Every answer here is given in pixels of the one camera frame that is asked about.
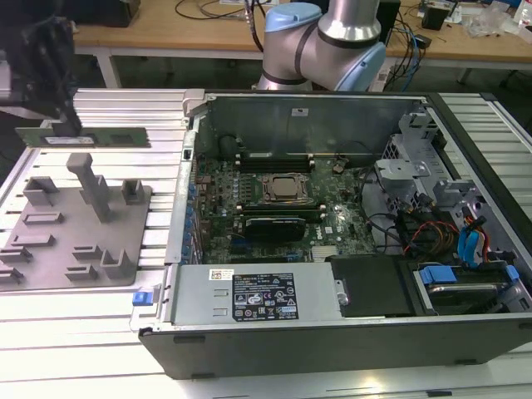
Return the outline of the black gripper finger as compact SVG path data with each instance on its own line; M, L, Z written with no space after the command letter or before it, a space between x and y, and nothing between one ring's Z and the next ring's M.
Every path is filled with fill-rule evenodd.
M81 134L82 124L79 119L74 101L65 100L58 108L58 122L52 123L52 130L58 137L78 137Z

